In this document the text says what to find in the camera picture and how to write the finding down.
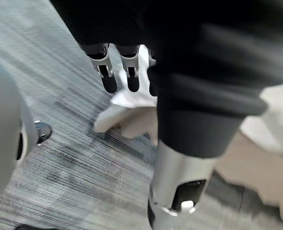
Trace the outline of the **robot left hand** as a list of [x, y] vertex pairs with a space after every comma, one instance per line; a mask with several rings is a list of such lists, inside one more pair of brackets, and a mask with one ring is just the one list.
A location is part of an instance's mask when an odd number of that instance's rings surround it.
[[261, 115], [261, 92], [283, 84], [283, 0], [54, 0], [52, 5], [117, 89], [108, 46], [135, 92], [137, 50], [158, 98], [158, 151], [148, 198], [154, 230], [176, 230], [199, 205], [214, 164], [243, 120]]

